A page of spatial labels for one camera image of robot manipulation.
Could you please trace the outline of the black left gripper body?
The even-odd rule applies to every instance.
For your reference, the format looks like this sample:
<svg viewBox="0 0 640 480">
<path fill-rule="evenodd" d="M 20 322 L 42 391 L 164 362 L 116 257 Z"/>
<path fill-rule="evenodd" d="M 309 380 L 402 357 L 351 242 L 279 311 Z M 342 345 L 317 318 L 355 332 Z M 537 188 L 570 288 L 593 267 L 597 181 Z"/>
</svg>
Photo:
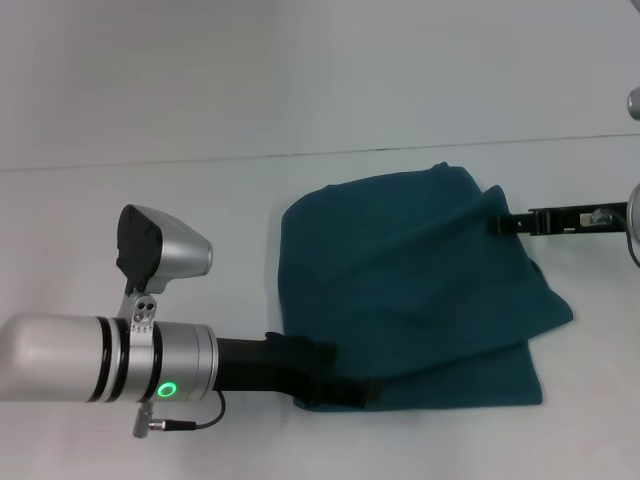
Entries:
<svg viewBox="0 0 640 480">
<path fill-rule="evenodd" d="M 277 392 L 305 404 L 319 398 L 321 362 L 309 340 L 269 332 L 262 340 L 219 338 L 217 350 L 216 391 Z"/>
</svg>

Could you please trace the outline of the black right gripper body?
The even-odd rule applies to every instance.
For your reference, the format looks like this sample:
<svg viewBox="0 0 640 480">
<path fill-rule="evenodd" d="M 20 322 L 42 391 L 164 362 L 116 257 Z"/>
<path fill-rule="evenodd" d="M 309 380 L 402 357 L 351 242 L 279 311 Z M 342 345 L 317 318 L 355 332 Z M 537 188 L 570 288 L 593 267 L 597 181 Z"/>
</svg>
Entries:
<svg viewBox="0 0 640 480">
<path fill-rule="evenodd" d="M 626 228 L 627 202 L 532 209 L 538 236 L 621 233 Z"/>
</svg>

